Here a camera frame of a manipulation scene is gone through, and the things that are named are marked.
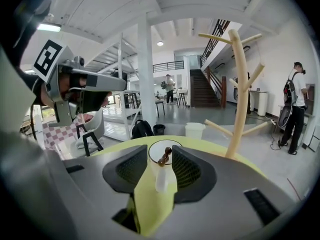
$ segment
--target staircase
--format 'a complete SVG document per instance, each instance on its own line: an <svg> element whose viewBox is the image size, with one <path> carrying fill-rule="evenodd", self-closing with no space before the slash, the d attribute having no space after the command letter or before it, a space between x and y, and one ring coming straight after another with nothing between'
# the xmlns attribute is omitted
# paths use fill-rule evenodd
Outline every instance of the staircase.
<svg viewBox="0 0 320 240"><path fill-rule="evenodd" d="M220 101L201 69L190 70L191 106L195 108L220 107Z"/></svg>

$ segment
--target yellow-green cloth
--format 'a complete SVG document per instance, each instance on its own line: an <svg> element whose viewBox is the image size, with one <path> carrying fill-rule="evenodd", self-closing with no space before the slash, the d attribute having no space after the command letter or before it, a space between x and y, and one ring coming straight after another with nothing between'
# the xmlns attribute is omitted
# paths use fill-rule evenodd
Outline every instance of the yellow-green cloth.
<svg viewBox="0 0 320 240"><path fill-rule="evenodd" d="M227 148L215 143L193 139L184 136L150 136L128 140L117 145L106 148L93 156L98 156L110 152L117 152L134 146L148 145L149 148L153 143L162 140L171 140L180 143L185 148L195 149L218 156L224 156ZM265 176L261 170L243 156L236 154L235 158L247 166L253 168L261 175ZM151 236L155 230L163 223L163 221L172 212L174 205L174 194L177 192L177 185L170 183L165 193L159 193L155 189L156 177L154 176L150 159L148 157L147 167L134 189L134 201L136 205L137 217L140 224L140 233L143 236Z"/></svg>

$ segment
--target cap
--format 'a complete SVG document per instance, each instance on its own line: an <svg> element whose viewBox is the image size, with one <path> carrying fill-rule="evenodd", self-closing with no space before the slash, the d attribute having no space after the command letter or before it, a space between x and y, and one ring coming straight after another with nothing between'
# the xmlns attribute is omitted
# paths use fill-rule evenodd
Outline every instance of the cap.
<svg viewBox="0 0 320 240"><path fill-rule="evenodd" d="M298 62L298 61L294 63L294 66L300 66L302 69L304 69L304 67L302 66L302 64L301 64L300 62Z"/></svg>

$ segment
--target checkered cloth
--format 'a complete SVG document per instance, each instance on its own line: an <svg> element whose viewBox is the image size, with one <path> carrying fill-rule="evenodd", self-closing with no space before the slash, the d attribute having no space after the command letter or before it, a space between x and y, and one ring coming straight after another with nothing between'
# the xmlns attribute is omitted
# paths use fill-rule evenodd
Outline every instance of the checkered cloth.
<svg viewBox="0 0 320 240"><path fill-rule="evenodd" d="M78 115L70 126L62 127L49 127L49 124L52 122L46 122L42 124L43 127L43 140L44 146L46 149L55 150L55 145L59 142L69 138L74 137L75 140L77 137L77 125L83 124L81 115Z"/></svg>

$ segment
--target trash bin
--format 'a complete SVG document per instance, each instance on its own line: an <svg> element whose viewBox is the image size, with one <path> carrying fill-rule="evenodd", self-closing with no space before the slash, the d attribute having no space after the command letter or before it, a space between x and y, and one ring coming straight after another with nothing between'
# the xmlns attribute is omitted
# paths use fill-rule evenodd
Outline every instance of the trash bin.
<svg viewBox="0 0 320 240"><path fill-rule="evenodd" d="M185 126L185 136L193 139L201 140L202 132L206 126L198 122L188 122Z"/></svg>
<svg viewBox="0 0 320 240"><path fill-rule="evenodd" d="M166 129L166 126L163 125L163 124L156 124L154 127L153 127L153 133L154 135L165 135L165 129Z"/></svg>

